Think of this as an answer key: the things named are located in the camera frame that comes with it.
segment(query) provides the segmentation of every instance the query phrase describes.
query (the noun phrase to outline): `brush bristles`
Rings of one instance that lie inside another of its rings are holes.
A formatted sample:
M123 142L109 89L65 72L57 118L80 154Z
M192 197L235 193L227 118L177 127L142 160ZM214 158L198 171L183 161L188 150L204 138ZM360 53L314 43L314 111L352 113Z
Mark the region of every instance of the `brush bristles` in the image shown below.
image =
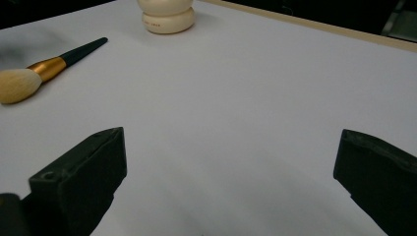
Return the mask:
M30 69L0 72L0 102L15 103L26 99L42 84L40 76Z

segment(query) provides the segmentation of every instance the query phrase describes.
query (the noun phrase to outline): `dark green brush handle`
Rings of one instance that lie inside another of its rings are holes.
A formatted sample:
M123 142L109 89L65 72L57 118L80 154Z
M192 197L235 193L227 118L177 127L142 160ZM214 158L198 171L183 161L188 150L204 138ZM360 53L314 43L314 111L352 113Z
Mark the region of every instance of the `dark green brush handle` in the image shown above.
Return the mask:
M65 64L67 64L67 67L70 67L95 51L98 47L100 47L102 44L106 43L108 41L107 37L99 38L96 41L90 42L84 46L78 47L76 49L73 49L71 51L68 51L59 57L61 57Z

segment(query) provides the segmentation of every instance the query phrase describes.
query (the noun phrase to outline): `gold ferrule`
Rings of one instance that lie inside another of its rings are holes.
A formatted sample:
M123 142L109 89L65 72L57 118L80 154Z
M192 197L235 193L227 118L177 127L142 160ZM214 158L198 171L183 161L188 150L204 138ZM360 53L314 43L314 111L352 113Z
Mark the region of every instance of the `gold ferrule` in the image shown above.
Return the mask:
M67 67L64 59L61 57L54 57L48 60L34 63L28 66L28 69L35 71L43 82L47 82L54 78Z

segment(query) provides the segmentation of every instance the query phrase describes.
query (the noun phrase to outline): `makeup brush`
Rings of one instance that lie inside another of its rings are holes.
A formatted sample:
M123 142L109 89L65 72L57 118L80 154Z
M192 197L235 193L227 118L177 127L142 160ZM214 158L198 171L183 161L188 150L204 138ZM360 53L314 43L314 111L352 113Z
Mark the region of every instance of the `makeup brush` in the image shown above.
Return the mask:
M16 103L34 94L42 83L57 76L107 42L106 37L68 51L60 56L37 62L25 69L0 72L0 102Z

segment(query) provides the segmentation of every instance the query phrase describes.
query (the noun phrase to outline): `cream container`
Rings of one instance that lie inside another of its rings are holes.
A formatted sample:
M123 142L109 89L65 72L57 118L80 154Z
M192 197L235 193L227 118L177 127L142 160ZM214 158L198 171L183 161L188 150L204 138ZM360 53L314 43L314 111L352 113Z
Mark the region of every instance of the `cream container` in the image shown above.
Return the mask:
M191 27L195 21L193 0L138 0L142 22L154 33L175 33Z

